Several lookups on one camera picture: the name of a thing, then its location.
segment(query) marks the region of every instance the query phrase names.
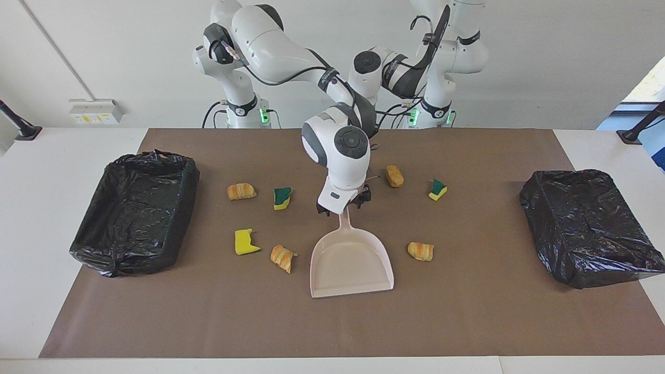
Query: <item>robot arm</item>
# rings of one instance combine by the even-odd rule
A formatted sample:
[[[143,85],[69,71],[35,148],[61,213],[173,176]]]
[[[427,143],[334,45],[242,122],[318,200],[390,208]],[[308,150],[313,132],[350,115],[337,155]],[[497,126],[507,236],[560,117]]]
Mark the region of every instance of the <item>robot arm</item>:
[[[213,7],[211,21],[203,34],[205,46],[195,51],[194,61],[223,85],[235,117],[244,116],[248,122],[256,118],[257,98],[249,77],[236,71],[240,67],[267,85],[315,83],[336,102],[305,122],[302,140],[307,154],[329,170],[319,211],[341,214],[365,188],[368,139],[378,130],[374,105],[318,54],[292,42],[269,5],[242,7],[235,0],[221,0]]]
[[[417,110],[422,114],[418,117],[417,128],[437,127],[445,121],[456,89],[449,73],[478,73],[485,67],[487,48],[480,40],[478,25],[485,2],[411,0],[419,14],[414,23],[418,18],[436,22],[432,25],[432,33],[423,37],[416,57],[409,59],[382,47],[373,47],[356,56],[374,53],[381,60],[380,85],[397,97],[420,100]],[[357,67],[354,64],[349,81],[354,89],[374,98],[373,103],[376,103],[379,72],[367,75]]]

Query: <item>white wall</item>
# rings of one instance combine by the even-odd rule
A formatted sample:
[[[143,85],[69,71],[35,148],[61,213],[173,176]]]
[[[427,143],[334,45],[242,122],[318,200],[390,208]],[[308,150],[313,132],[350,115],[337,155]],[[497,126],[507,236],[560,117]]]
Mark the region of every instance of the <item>white wall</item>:
[[[0,116],[0,156],[5,154],[12,145],[16,134],[18,132],[11,126],[9,121],[4,116]]]
[[[213,0],[27,3],[93,94],[120,103],[121,126],[199,126],[223,97],[191,61]],[[406,0],[269,3],[292,40],[344,75],[373,45],[412,54],[424,31],[419,23],[409,32]],[[482,30],[489,64],[457,77],[456,126],[596,128],[663,57],[663,19],[662,0],[489,0]],[[18,0],[2,0],[0,35],[0,96],[32,123],[74,126],[67,100],[83,90]],[[255,87],[286,126],[330,103],[307,83]],[[386,93],[378,107],[395,102]]]

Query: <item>table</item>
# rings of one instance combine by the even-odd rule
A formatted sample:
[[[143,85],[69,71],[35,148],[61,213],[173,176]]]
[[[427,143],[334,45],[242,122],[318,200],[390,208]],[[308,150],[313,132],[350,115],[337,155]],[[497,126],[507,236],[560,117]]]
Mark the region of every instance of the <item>table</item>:
[[[656,248],[665,248],[665,233],[661,230],[665,202],[660,197],[665,192],[665,177],[645,151],[624,145],[613,132],[555,133],[576,169],[598,168],[614,177]],[[0,355],[28,359],[0,361],[0,371],[71,372],[95,367],[111,372],[113,367],[128,367],[127,361],[131,361],[136,367],[171,372],[204,372],[222,367],[229,372],[260,367],[288,372],[313,367],[329,372],[363,372],[368,367],[383,367],[385,372],[522,373],[541,365],[539,370],[544,372],[558,372],[567,365],[572,369],[587,365],[608,373],[623,372],[626,367],[655,373],[665,364],[665,357],[32,360],[39,354],[80,267],[69,256],[62,256],[61,248],[68,248],[104,166],[121,154],[135,152],[144,135],[144,129],[45,129],[36,141],[18,143],[0,158],[0,243],[5,257],[11,254],[13,258],[0,264],[0,294],[5,300],[0,312]],[[74,178],[76,175],[86,178]],[[27,224],[35,229],[34,233],[25,235]],[[664,319],[665,277],[641,282]]]

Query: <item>black plastic bag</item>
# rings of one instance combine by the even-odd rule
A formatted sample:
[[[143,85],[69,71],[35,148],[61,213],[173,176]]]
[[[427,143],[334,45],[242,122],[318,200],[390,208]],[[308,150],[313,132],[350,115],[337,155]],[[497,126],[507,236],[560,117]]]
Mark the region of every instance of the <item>black plastic bag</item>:
[[[519,197],[538,257],[557,281],[581,289],[665,272],[607,173],[535,172]]]
[[[69,253],[105,277],[173,265],[192,217],[199,170],[178,154],[128,154],[110,163]]]

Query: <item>dustpan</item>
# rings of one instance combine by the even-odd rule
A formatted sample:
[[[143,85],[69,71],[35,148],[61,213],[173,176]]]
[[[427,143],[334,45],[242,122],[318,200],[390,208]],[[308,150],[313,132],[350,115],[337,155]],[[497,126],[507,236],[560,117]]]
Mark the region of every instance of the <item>dustpan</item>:
[[[353,228],[344,209],[339,229],[321,238],[312,252],[312,297],[386,291],[394,283],[386,247],[370,232]]]

